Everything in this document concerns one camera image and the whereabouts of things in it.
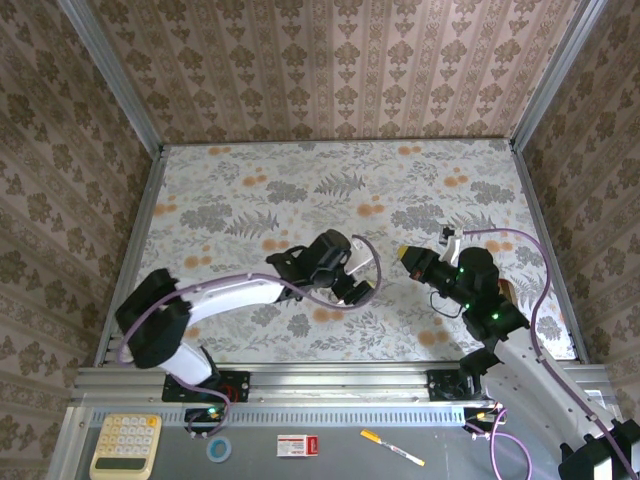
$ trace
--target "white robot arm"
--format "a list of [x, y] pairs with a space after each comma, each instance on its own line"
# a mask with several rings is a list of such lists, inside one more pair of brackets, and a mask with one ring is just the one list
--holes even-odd
[[[486, 392], [524, 418], [557, 460], [563, 480], [630, 478], [627, 470], [640, 470], [640, 427], [633, 420], [617, 422], [539, 344], [529, 321], [500, 293], [487, 250], [460, 252], [461, 232], [446, 229], [444, 235], [442, 255], [419, 247], [402, 247], [398, 254], [412, 279], [465, 310], [467, 330], [484, 345], [460, 360], [456, 391]], [[458, 256], [458, 266], [452, 265]]]
[[[354, 238], [350, 242], [341, 233], [328, 230], [309, 247], [270, 255], [265, 265], [250, 274], [186, 286], [171, 278], [166, 269], [156, 270], [116, 312], [125, 333], [123, 349], [138, 368], [160, 367], [186, 384], [200, 385], [217, 370], [206, 351], [182, 341], [187, 328], [247, 305], [300, 300], [299, 293], [287, 284], [303, 292], [330, 288], [339, 302], [360, 305], [373, 294], [373, 288], [364, 281], [357, 283], [353, 274], [372, 259], [373, 252], [363, 241]], [[155, 311], [141, 322], [140, 317], [155, 304]]]

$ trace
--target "table surface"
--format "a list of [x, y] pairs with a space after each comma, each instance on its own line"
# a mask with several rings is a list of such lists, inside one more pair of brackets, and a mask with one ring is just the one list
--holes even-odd
[[[403, 244], [438, 249], [442, 224], [508, 226], [536, 236], [506, 140], [272, 143], [170, 147], [138, 281], [167, 267], [188, 282], [250, 271], [269, 254], [323, 231], [369, 238], [382, 258], [380, 295], [343, 314], [309, 301], [244, 307], [201, 321], [187, 341], [219, 362], [456, 360], [479, 344], [461, 318], [429, 306], [408, 278]], [[545, 279], [541, 255], [513, 234], [466, 238], [493, 252], [530, 316]], [[375, 279], [374, 269], [359, 274]], [[456, 305], [437, 295], [445, 313]], [[574, 359], [553, 292], [538, 334]]]
[[[555, 465], [542, 445], [527, 433], [517, 419], [504, 431], [516, 433], [529, 450], [532, 478], [557, 480]], [[99, 435], [91, 428], [87, 435], [76, 480], [89, 480], [89, 465]], [[237, 480], [495, 480], [484, 439], [473, 441], [462, 428], [375, 428], [380, 437], [424, 460], [419, 467], [380, 445], [360, 436], [360, 428], [284, 427], [233, 428], [221, 435], [231, 442], [231, 456], [220, 464], [206, 455], [209, 440], [191, 440], [183, 428], [163, 428], [151, 480], [178, 478], [233, 478]], [[318, 435], [319, 455], [313, 458], [276, 457], [276, 437], [283, 434]], [[502, 478], [526, 477], [523, 454], [512, 442], [497, 441], [496, 459]]]

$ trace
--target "calculator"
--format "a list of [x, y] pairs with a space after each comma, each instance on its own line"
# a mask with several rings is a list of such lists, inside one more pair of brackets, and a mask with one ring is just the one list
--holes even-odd
[[162, 418], [112, 413], [102, 423], [91, 460], [91, 480], [147, 480], [156, 458]]

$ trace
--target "tape roll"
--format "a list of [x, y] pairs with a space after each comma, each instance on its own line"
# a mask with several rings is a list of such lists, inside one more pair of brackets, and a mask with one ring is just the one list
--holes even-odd
[[[218, 452], [220, 445], [224, 445], [224, 450]], [[207, 457], [214, 463], [222, 463], [231, 455], [231, 442], [227, 437], [213, 437], [207, 445]]]

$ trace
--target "floral wallpaper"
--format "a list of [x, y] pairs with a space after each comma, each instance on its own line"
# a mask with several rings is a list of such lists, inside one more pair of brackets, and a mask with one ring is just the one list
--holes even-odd
[[55, 2], [0, 2], [0, 478], [46, 474], [150, 159]]
[[640, 4], [612, 0], [524, 151], [592, 360], [640, 418]]
[[91, 0], [164, 143], [508, 137], [574, 0]]

